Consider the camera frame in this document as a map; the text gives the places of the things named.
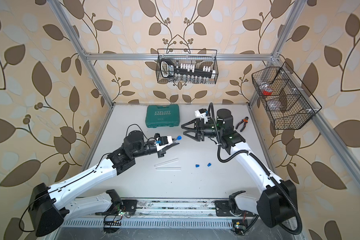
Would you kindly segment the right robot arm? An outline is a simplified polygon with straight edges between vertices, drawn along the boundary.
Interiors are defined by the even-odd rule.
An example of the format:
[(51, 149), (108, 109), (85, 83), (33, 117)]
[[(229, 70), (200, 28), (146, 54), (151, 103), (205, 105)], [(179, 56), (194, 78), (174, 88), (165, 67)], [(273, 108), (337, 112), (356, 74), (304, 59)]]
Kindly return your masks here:
[(269, 228), (280, 226), (290, 234), (300, 234), (303, 224), (298, 211), (296, 186), (272, 172), (253, 153), (244, 137), (236, 131), (231, 111), (219, 109), (215, 112), (210, 105), (208, 109), (196, 111), (195, 116), (195, 119), (181, 125), (184, 135), (197, 142), (205, 138), (216, 139), (219, 162), (228, 163), (236, 159), (261, 194), (258, 198), (246, 191), (231, 194), (228, 200), (231, 213), (251, 212)]

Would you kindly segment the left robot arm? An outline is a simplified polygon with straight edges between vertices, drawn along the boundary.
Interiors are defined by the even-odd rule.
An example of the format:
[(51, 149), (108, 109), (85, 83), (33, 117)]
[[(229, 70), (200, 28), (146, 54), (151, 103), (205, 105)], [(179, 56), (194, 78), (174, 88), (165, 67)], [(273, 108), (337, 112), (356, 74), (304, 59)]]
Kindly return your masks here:
[(98, 196), (77, 199), (77, 197), (105, 180), (120, 175), (135, 165), (136, 158), (157, 154), (162, 158), (166, 152), (179, 144), (181, 137), (160, 136), (153, 141), (144, 140), (141, 131), (132, 131), (120, 148), (105, 154), (100, 162), (57, 184), (47, 186), (41, 183), (34, 187), (27, 211), (36, 237), (46, 236), (57, 230), (64, 222), (89, 215), (115, 215), (122, 206), (122, 200), (115, 190), (107, 190)]

